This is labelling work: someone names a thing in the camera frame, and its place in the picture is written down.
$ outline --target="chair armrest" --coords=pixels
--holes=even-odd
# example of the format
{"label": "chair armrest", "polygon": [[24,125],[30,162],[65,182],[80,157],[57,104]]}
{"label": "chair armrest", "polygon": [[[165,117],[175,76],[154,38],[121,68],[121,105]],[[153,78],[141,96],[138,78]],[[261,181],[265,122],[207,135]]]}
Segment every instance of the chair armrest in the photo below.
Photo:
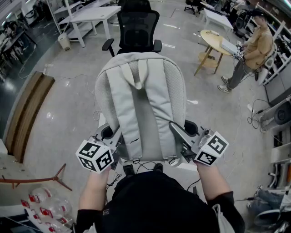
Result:
{"label": "chair armrest", "polygon": [[155,40],[154,42],[154,52],[159,53],[162,50],[162,41],[160,40]]}
{"label": "chair armrest", "polygon": [[108,39],[107,41],[105,41],[104,45],[102,46],[102,51],[108,51],[113,41],[114,39]]}

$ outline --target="backpack strap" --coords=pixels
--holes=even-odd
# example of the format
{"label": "backpack strap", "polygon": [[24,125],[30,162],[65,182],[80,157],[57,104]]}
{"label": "backpack strap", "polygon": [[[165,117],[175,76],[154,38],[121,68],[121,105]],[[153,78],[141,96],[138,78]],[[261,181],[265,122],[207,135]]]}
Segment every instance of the backpack strap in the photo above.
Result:
{"label": "backpack strap", "polygon": [[173,121],[173,113],[164,72],[164,60],[139,60],[138,67],[142,79],[147,75],[144,82],[145,91],[156,118],[162,156],[168,159],[176,155],[176,142],[169,128],[169,121]]}
{"label": "backpack strap", "polygon": [[136,118],[130,84],[135,85],[132,72],[126,63],[106,71],[112,99],[130,159],[142,157],[140,130]]}

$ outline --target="black shirt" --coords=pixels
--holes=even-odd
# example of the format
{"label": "black shirt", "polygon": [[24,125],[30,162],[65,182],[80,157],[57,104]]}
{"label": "black shirt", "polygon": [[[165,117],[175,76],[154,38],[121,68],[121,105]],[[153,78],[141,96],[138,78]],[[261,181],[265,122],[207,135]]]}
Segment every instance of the black shirt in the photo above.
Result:
{"label": "black shirt", "polygon": [[206,204],[167,175],[144,172],[122,179],[103,211],[79,210],[76,233],[93,223],[97,233],[219,232],[211,209],[215,204],[220,204],[235,233],[243,233],[245,224],[234,206],[233,192]]}

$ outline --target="chair headrest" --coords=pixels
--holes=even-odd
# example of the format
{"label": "chair headrest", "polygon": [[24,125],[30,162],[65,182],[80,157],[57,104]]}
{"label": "chair headrest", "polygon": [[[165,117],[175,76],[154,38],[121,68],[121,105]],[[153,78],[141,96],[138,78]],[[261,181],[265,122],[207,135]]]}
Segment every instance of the chair headrest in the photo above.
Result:
{"label": "chair headrest", "polygon": [[123,12],[149,12],[151,11],[151,5],[149,0],[127,0],[123,6]]}

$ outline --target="hand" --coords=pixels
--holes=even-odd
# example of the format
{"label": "hand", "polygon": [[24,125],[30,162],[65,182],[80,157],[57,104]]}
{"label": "hand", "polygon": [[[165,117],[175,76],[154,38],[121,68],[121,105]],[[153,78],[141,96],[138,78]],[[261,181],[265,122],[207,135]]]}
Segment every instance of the hand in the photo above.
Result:
{"label": "hand", "polygon": [[111,167],[109,166],[101,174],[98,174],[96,172],[90,172],[86,188],[90,188],[94,190],[106,189],[110,170],[111,170]]}

